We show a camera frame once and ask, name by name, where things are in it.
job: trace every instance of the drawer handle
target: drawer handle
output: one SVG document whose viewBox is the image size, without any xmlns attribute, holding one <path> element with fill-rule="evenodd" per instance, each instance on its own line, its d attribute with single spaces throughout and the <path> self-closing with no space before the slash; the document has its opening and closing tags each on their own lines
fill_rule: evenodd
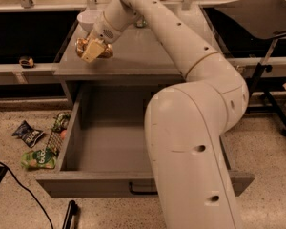
<svg viewBox="0 0 286 229">
<path fill-rule="evenodd" d="M 132 195 L 158 195 L 158 192 L 156 192 L 156 191 L 154 191 L 154 192 L 134 191 L 134 190 L 133 190 L 133 183 L 132 183 L 132 182 L 130 182 L 130 183 L 128 184 L 128 188 L 129 188 L 130 193 L 131 193 Z"/>
</svg>

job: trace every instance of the green chip bag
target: green chip bag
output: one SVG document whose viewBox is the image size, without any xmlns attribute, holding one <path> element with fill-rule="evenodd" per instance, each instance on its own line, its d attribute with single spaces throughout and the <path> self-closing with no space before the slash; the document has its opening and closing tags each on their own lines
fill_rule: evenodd
<svg viewBox="0 0 286 229">
<path fill-rule="evenodd" d="M 50 148 L 38 151 L 28 151 L 21 157 L 21 165 L 27 169 L 53 169 L 56 164 L 56 156 Z"/>
</svg>

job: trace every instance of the white robotic arm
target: white robotic arm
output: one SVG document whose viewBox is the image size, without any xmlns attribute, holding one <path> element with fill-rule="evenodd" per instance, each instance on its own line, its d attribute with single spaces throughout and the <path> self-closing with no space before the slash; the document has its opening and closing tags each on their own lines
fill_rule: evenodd
<svg viewBox="0 0 286 229">
<path fill-rule="evenodd" d="M 166 224 L 242 228 L 219 136 L 243 116 L 248 90 L 224 56 L 159 0 L 112 0 L 94 24 L 82 58 L 94 60 L 141 15 L 187 81 L 157 93 L 145 116 Z"/>
</svg>

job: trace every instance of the speckled floor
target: speckled floor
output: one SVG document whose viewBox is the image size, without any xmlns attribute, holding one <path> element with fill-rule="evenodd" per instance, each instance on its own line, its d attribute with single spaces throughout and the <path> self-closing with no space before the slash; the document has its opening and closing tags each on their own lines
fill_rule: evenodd
<svg viewBox="0 0 286 229">
<path fill-rule="evenodd" d="M 64 100 L 0 102 L 0 161 L 30 188 L 44 205 L 54 228 L 62 228 L 71 198 L 51 198 L 35 181 L 45 171 L 28 172 L 20 156 L 29 148 L 11 133 L 23 120 L 46 134 L 34 150 L 45 147 L 53 119 L 68 109 Z M 275 115 L 250 115 L 226 134 L 237 170 L 255 181 L 237 198 L 245 229 L 286 229 L 286 137 Z M 80 229 L 166 228 L 158 198 L 75 198 Z M 10 174 L 0 184 L 0 229 L 50 228 L 42 210 Z"/>
</svg>

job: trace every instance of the black snack bag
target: black snack bag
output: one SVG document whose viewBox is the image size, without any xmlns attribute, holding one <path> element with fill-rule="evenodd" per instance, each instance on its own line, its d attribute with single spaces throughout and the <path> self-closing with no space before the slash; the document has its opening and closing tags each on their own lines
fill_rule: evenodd
<svg viewBox="0 0 286 229">
<path fill-rule="evenodd" d="M 28 122 L 24 120 L 12 136 L 19 136 L 30 148 L 32 148 L 43 133 L 43 131 L 33 129 Z"/>
</svg>

